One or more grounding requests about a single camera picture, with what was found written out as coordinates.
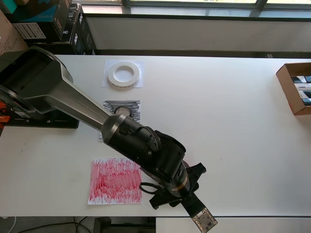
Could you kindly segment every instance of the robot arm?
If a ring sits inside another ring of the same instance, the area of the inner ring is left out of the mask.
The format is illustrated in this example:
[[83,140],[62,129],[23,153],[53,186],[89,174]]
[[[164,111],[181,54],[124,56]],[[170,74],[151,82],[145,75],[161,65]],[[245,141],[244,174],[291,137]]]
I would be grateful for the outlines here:
[[[174,138],[142,126],[125,115],[112,115],[73,85],[64,64],[37,47],[0,56],[0,99],[24,112],[47,113],[58,109],[102,132],[103,141],[141,169],[159,185],[141,183],[142,191],[154,196],[150,204],[182,204],[202,233],[217,224],[194,191],[205,167],[189,167],[186,149]],[[156,188],[146,191],[143,186]]]

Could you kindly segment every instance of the white tape roll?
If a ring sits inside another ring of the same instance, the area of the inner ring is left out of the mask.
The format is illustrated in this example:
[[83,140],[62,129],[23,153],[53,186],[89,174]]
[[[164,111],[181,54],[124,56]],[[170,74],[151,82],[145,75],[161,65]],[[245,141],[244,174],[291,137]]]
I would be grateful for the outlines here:
[[[131,69],[131,71],[133,71],[133,77],[126,81],[126,82],[121,82],[119,80],[116,79],[115,77],[115,72],[116,70],[121,70],[121,69]],[[133,86],[135,83],[137,83],[137,81],[139,80],[139,68],[131,62],[119,62],[114,64],[108,72],[108,80],[115,86],[118,87],[130,87]]]

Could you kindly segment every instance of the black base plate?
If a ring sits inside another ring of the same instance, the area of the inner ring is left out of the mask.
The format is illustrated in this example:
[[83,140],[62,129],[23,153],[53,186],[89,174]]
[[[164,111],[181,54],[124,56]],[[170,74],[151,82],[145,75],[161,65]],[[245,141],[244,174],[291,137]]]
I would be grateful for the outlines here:
[[1,109],[0,115],[10,116],[4,126],[20,126],[20,127],[40,127],[40,128],[65,128],[77,129],[79,121],[67,114],[53,110],[45,114],[26,113],[28,117],[21,117],[10,109]]

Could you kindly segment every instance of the red scribbles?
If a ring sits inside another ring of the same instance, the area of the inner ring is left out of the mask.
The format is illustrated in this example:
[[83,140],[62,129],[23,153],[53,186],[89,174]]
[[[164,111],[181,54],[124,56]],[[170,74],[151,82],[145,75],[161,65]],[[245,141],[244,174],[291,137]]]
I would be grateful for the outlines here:
[[141,171],[126,158],[93,161],[89,204],[141,203]]

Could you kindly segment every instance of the stacked boxes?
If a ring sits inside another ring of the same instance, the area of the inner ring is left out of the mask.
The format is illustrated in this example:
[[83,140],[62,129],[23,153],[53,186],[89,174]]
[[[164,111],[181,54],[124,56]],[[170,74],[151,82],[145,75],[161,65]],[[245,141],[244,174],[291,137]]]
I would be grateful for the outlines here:
[[53,54],[94,55],[96,50],[82,6],[77,3],[73,3],[69,8],[63,37],[60,41],[39,42],[32,45],[39,46]]
[[26,43],[60,41],[71,0],[31,0],[6,14]]

